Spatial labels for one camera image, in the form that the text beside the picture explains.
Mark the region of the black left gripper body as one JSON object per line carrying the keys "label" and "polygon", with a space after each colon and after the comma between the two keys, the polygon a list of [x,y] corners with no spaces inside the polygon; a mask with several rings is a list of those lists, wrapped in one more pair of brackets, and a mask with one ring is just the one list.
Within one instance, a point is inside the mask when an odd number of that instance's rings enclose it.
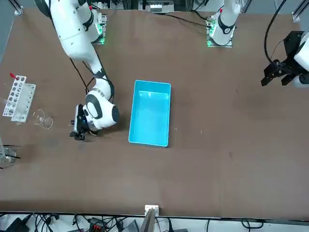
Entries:
{"label": "black left gripper body", "polygon": [[303,68],[294,60],[294,56],[298,51],[302,39],[303,31],[291,31],[283,40],[285,53],[287,55],[284,61],[273,60],[278,66],[271,65],[273,68],[273,75],[279,74],[300,74]]}

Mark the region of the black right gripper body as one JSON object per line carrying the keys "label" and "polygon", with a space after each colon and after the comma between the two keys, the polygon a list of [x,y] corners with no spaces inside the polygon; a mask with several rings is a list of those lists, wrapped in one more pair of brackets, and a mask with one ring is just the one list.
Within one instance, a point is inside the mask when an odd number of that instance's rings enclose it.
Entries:
{"label": "black right gripper body", "polygon": [[86,120],[85,113],[83,110],[83,105],[79,104],[76,106],[76,109],[75,109],[73,131],[74,132],[85,132],[87,129],[88,129],[88,124],[87,124],[87,120]]}

